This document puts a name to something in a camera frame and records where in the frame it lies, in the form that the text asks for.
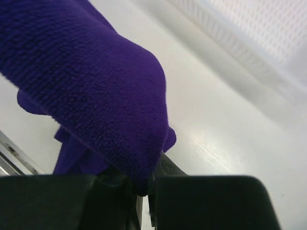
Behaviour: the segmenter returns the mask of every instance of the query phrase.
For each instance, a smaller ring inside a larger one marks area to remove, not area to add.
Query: white table
[[[267,187],[284,230],[307,229],[307,122],[302,108],[253,80],[218,45],[161,0],[92,0],[124,37],[152,51],[167,78],[177,144],[169,157],[189,174],[247,174]],[[0,130],[45,172],[58,125],[29,115],[0,78]],[[149,227],[144,209],[143,229]]]

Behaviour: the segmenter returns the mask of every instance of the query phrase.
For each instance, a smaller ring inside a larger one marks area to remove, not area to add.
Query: purple towel
[[[145,194],[161,151],[176,141],[155,56],[87,0],[1,0],[0,22],[0,72],[20,88],[23,108],[62,125],[59,172],[111,164]]]

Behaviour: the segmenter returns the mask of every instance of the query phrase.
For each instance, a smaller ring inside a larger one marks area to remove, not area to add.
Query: microfiber cloth
[[[29,112],[61,124],[61,161],[72,157],[68,149],[77,155],[71,161],[102,160],[146,193],[161,151],[176,141],[152,53],[120,36],[87,0],[1,0],[0,72],[20,88],[20,105],[29,101]]]

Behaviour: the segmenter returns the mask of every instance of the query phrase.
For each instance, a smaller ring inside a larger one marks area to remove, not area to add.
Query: white surface
[[[306,104],[307,0],[169,0],[253,76]]]
[[[152,51],[165,70],[169,119],[177,132],[170,158],[190,174],[258,177],[283,229],[307,229],[304,116],[168,4],[155,2],[92,0],[120,34]],[[59,150],[52,139],[57,125],[18,108],[15,91],[0,79],[0,130],[50,171]],[[143,229],[151,229],[146,212]]]

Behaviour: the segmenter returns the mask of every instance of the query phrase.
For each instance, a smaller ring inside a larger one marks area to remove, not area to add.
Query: white basket
[[[307,0],[169,0],[262,83],[307,99]]]

